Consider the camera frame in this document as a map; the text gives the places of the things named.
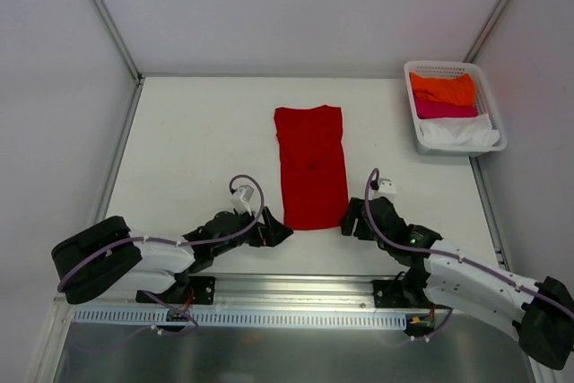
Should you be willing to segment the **red t-shirt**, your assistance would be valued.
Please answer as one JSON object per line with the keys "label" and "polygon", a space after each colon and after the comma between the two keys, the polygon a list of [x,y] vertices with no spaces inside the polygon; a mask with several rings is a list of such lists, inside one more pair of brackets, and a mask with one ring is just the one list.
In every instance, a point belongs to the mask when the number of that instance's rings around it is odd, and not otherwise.
{"label": "red t-shirt", "polygon": [[296,231],[334,228],[349,202],[339,107],[274,112],[284,223]]}

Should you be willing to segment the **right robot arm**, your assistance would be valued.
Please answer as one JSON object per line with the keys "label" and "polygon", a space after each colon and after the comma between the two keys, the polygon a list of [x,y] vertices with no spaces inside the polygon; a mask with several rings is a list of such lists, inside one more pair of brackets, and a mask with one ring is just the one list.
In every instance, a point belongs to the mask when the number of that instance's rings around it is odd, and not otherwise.
{"label": "right robot arm", "polygon": [[573,352],[573,297],[561,281],[473,260],[436,231],[406,223],[385,197],[352,198],[341,231],[376,242],[406,267],[399,294],[408,305],[460,310],[517,341],[534,361],[564,369]]}

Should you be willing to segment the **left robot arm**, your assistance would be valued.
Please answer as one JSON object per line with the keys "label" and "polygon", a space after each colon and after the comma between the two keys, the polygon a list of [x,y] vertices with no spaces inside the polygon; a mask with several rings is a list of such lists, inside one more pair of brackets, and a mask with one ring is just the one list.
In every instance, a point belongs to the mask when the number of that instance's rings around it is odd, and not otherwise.
{"label": "left robot arm", "polygon": [[175,239],[136,234],[121,216],[112,216],[56,245],[51,256],[57,291],[70,304],[106,292],[149,292],[165,302],[184,300],[191,277],[235,248],[274,248],[293,234],[265,206],[258,214],[218,212],[210,221]]}

